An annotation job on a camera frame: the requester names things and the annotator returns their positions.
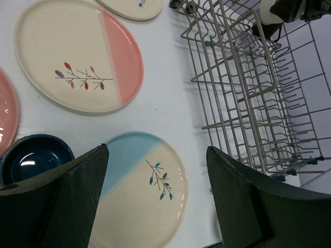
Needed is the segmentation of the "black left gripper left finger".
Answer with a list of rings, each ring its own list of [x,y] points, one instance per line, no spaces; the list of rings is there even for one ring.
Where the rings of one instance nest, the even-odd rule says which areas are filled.
[[[1,247],[88,247],[109,151],[106,144],[1,189]]]

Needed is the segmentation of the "dark blue mug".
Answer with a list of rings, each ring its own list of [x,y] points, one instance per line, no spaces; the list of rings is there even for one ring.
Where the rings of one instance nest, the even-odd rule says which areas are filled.
[[[71,148],[54,135],[33,134],[18,139],[1,154],[1,188],[47,172],[73,159]]]

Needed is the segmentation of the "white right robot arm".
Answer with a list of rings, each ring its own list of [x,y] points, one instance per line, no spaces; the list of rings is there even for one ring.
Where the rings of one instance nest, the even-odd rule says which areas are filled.
[[[297,20],[311,22],[330,15],[328,0],[264,0],[258,9],[265,39],[270,40],[275,32],[281,32],[283,23]]]

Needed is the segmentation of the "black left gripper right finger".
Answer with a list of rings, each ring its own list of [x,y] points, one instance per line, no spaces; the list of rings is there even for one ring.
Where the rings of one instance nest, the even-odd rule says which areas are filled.
[[[330,247],[330,195],[280,182],[214,146],[206,164],[225,247]]]

